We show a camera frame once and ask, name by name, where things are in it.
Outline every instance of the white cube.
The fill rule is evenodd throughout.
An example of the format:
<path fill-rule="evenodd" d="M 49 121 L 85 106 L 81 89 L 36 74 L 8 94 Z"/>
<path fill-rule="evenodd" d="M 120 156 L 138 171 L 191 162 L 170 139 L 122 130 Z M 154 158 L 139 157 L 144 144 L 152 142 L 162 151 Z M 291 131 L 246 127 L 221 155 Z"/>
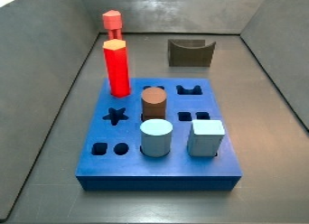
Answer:
<path fill-rule="evenodd" d="M 190 156 L 215 156 L 225 134 L 221 120 L 194 119 L 188 136 Z"/>

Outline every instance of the black hole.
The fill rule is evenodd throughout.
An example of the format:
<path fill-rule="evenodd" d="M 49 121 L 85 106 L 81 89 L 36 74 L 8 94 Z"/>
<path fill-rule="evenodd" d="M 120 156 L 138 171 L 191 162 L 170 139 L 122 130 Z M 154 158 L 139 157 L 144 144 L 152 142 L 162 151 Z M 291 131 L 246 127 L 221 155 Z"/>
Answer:
<path fill-rule="evenodd" d="M 123 155 L 128 152 L 130 147 L 126 143 L 119 143 L 116 144 L 115 148 L 114 148 L 114 152 L 116 155 Z"/>
<path fill-rule="evenodd" d="M 179 95 L 202 95 L 200 86 L 195 86 L 192 89 L 184 89 L 180 85 L 176 86 Z"/>
<path fill-rule="evenodd" d="M 196 119 L 210 119 L 207 112 L 196 112 Z"/>
<path fill-rule="evenodd" d="M 151 86 L 144 86 L 142 89 L 146 90 L 148 89 Z M 160 88 L 162 90 L 164 90 L 164 87 L 163 86 L 156 86 L 156 88 Z"/>
<path fill-rule="evenodd" d="M 124 115 L 126 108 L 116 110 L 114 108 L 108 109 L 108 115 L 103 116 L 103 120 L 109 120 L 111 125 L 116 126 L 119 120 L 127 120 L 128 117 Z"/>
<path fill-rule="evenodd" d="M 107 143 L 95 143 L 92 145 L 92 155 L 104 155 L 107 150 Z"/>
<path fill-rule="evenodd" d="M 179 121 L 191 121 L 191 113 L 179 112 Z"/>

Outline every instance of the red block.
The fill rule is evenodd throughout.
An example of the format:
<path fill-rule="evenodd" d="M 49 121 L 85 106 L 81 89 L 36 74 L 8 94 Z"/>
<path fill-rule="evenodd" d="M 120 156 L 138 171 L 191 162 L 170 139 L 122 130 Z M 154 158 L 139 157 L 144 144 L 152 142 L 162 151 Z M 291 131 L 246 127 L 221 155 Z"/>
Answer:
<path fill-rule="evenodd" d="M 108 11 L 101 15 L 103 25 L 108 31 L 108 38 L 122 40 L 122 19 L 119 11 Z"/>
<path fill-rule="evenodd" d="M 130 94 L 130 74 L 126 41 L 109 40 L 103 44 L 111 95 L 123 98 Z"/>

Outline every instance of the blue foam block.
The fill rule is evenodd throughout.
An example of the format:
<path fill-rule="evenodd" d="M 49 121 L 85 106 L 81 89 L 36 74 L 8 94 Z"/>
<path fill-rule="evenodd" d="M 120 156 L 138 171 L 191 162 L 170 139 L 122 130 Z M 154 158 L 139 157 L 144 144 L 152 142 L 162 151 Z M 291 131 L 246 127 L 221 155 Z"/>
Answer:
<path fill-rule="evenodd" d="M 179 118 L 179 112 L 190 112 L 191 119 L 196 118 L 196 112 L 206 112 L 210 119 L 222 120 L 208 80 L 131 79 L 130 84 L 130 96 L 115 98 L 109 95 L 108 80 L 104 80 L 76 169 L 83 189 L 231 190 L 241 178 L 241 167 L 227 129 L 217 156 L 191 157 L 187 151 L 191 122 L 179 121 L 187 119 L 183 114 Z M 158 158 L 140 152 L 142 91 L 146 86 L 164 87 L 167 121 L 174 126 L 170 153 Z M 202 95 L 179 94 L 199 94 L 199 89 L 191 90 L 195 86 L 200 87 Z"/>

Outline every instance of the gray floor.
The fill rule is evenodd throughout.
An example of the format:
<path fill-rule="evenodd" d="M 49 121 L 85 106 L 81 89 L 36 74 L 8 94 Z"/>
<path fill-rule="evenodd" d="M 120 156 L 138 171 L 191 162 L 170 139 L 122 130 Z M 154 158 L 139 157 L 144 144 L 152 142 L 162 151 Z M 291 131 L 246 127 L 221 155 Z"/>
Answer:
<path fill-rule="evenodd" d="M 167 66 L 167 39 L 217 41 L 210 69 Z M 73 173 L 105 76 L 99 39 L 8 223 L 309 222 L 309 141 L 238 36 L 126 35 L 132 77 L 208 78 L 243 177 L 227 191 L 83 191 Z"/>

